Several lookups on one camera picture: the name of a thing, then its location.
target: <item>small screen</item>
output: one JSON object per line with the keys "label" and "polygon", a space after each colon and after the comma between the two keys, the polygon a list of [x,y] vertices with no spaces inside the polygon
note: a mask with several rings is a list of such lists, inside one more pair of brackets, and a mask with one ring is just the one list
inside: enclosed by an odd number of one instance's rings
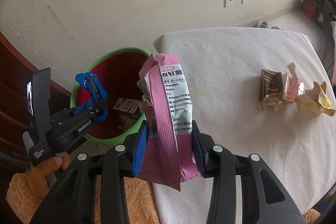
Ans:
{"label": "small screen", "polygon": [[27,101],[28,101],[28,111],[31,115],[34,116],[33,102],[32,102],[32,83],[31,82],[27,84]]}

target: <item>trash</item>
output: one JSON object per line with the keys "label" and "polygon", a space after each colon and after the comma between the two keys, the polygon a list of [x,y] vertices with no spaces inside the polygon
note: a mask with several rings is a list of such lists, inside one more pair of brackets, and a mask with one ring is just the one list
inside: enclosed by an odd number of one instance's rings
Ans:
{"label": "trash", "polygon": [[132,127],[132,125],[130,125],[130,124],[124,124],[122,126],[117,126],[117,128],[121,129],[124,132],[126,132],[127,130],[129,130],[131,127]]}
{"label": "trash", "polygon": [[308,107],[316,114],[325,113],[334,116],[336,110],[333,108],[331,101],[326,94],[327,83],[324,81],[321,85],[314,81],[314,88],[306,90],[300,96],[300,105]]}
{"label": "trash", "polygon": [[125,117],[138,119],[141,115],[140,105],[139,100],[119,98],[113,109]]}
{"label": "trash", "polygon": [[300,100],[299,96],[305,93],[305,85],[303,84],[302,80],[297,77],[294,63],[290,63],[287,68],[292,77],[289,77],[288,73],[283,75],[285,83],[285,101],[298,102]]}
{"label": "trash", "polygon": [[266,105],[274,105],[275,110],[282,107],[284,85],[281,72],[261,70],[261,86],[259,93],[259,109],[264,111]]}
{"label": "trash", "polygon": [[136,119],[132,119],[124,115],[119,115],[119,117],[124,124],[128,124],[128,125],[133,125],[137,121]]}

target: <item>snack wrapper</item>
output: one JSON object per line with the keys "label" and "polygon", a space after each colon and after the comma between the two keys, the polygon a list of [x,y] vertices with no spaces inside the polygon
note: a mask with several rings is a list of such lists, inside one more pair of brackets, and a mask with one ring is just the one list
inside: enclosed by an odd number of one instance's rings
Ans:
{"label": "snack wrapper", "polygon": [[284,92],[285,92],[285,101],[288,102],[298,102],[299,97],[305,93],[305,86],[301,79],[297,77],[295,72],[295,64],[291,63],[287,66],[292,77],[289,77],[288,73],[283,75],[284,79]]}
{"label": "snack wrapper", "polygon": [[281,72],[261,70],[261,87],[259,93],[259,109],[264,111],[266,105],[274,105],[275,110],[282,107],[284,85]]}
{"label": "snack wrapper", "polygon": [[139,119],[141,115],[140,105],[141,101],[119,98],[115,103],[113,110],[130,119]]}
{"label": "snack wrapper", "polygon": [[139,73],[149,135],[137,177],[180,190],[199,172],[192,153],[192,102],[179,59],[153,54]]}
{"label": "snack wrapper", "polygon": [[331,117],[334,116],[336,110],[327,97],[326,89],[326,82],[319,85],[319,83],[314,81],[314,88],[312,90],[306,90],[306,92],[299,97],[300,105],[308,107],[316,114],[325,113]]}

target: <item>floor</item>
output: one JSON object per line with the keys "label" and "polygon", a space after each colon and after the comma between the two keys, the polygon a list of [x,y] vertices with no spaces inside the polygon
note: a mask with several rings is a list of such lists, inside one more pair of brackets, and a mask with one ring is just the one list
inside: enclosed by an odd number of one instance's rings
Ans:
{"label": "floor", "polygon": [[86,141],[76,150],[70,154],[71,160],[74,160],[80,153],[86,153],[89,156],[96,156],[106,153],[112,146],[106,146],[101,144],[95,144],[91,141]]}
{"label": "floor", "polygon": [[308,19],[303,13],[299,11],[292,11],[286,15],[280,16],[268,22],[271,26],[278,26],[280,29],[286,31],[293,31],[303,33],[310,38],[317,55],[322,60],[326,37],[315,23]]}

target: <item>hand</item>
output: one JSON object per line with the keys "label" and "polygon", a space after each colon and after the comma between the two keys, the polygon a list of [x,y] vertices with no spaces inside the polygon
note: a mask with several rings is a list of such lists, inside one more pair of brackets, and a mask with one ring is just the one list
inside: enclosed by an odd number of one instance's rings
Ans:
{"label": "hand", "polygon": [[70,165],[69,154],[65,152],[64,158],[52,157],[40,162],[36,166],[31,166],[28,172],[28,187],[38,198],[44,198],[49,192],[46,175],[62,168],[65,170]]}

